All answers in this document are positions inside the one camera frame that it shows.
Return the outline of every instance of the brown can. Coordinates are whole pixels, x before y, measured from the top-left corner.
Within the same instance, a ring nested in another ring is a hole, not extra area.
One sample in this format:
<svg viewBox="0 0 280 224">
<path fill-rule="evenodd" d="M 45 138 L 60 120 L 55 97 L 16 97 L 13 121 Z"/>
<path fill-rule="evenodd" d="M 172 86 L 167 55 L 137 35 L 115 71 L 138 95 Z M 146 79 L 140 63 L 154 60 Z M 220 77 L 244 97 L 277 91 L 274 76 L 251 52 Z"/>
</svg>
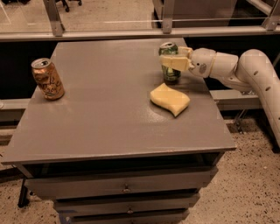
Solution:
<svg viewBox="0 0 280 224">
<path fill-rule="evenodd" d="M 36 59 L 31 63 L 32 74 L 48 100 L 57 100 L 65 93 L 55 65 L 47 58 Z"/>
</svg>

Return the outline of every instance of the green can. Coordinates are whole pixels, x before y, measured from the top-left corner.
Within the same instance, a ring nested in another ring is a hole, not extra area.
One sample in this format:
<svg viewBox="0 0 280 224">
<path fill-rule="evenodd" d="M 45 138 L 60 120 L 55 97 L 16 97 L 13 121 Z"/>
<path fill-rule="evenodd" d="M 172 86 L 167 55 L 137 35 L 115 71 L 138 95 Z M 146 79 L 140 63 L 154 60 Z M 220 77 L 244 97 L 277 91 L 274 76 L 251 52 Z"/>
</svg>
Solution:
<svg viewBox="0 0 280 224">
<path fill-rule="evenodd" d="M 159 47 L 158 54 L 178 54 L 178 47 L 173 42 L 166 42 Z M 181 76 L 181 72 L 167 66 L 162 66 L 164 80 L 168 82 L 176 82 Z"/>
</svg>

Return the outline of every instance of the metal post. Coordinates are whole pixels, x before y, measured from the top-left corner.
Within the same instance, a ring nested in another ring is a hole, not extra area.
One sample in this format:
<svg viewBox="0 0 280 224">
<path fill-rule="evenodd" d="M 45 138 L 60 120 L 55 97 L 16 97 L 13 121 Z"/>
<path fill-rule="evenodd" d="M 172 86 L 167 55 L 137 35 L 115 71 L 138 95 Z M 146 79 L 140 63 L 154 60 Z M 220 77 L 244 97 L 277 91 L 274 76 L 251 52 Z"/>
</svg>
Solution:
<svg viewBox="0 0 280 224">
<path fill-rule="evenodd" d="M 267 31 L 274 31 L 277 28 L 280 19 L 280 0 L 277 0 L 273 6 L 270 15 L 262 23 Z"/>
<path fill-rule="evenodd" d="M 60 14 L 58 12 L 58 9 L 56 8 L 55 0 L 44 0 L 44 4 L 45 10 L 51 23 L 52 34 L 55 37 L 62 37 L 62 33 L 65 28 L 61 23 Z"/>
<path fill-rule="evenodd" d="M 162 23 L 163 33 L 172 32 L 174 4 L 175 4 L 175 0 L 164 1 L 163 23 Z"/>
</svg>

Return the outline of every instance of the drawer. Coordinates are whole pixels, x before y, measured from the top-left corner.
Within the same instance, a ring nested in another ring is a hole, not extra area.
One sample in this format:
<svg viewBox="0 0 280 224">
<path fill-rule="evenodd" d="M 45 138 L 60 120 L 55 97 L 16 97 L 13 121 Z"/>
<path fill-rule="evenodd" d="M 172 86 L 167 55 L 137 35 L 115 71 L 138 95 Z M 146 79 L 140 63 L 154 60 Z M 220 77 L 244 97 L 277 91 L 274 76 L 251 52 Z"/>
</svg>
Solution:
<svg viewBox="0 0 280 224">
<path fill-rule="evenodd" d="M 102 195 L 148 193 L 206 186 L 217 169 L 177 168 L 61 178 L 32 178 L 25 186 L 41 199 L 59 200 Z"/>
<path fill-rule="evenodd" d="M 107 196 L 93 199 L 66 199 L 56 201 L 54 209 L 64 217 L 97 214 L 133 214 L 143 211 L 192 207 L 199 197 L 197 193 L 175 191 L 139 193 L 122 197 Z"/>
<path fill-rule="evenodd" d="M 74 224 L 152 224 L 159 222 L 180 222 L 186 218 L 188 211 L 185 209 L 166 210 L 160 212 L 96 215 L 72 218 Z"/>
</svg>

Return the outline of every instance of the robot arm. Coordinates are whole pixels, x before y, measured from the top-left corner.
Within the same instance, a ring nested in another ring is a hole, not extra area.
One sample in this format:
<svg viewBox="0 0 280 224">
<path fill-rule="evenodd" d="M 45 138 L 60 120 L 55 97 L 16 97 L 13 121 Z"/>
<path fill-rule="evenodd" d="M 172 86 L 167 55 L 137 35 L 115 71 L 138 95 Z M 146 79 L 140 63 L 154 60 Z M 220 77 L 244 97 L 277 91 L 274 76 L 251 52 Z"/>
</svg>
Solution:
<svg viewBox="0 0 280 224">
<path fill-rule="evenodd" d="M 193 75 L 211 77 L 239 91 L 254 90 L 280 146 L 280 80 L 269 58 L 259 50 L 248 50 L 239 59 L 232 54 L 200 48 L 180 47 L 176 55 L 161 55 L 163 66 Z"/>
</svg>

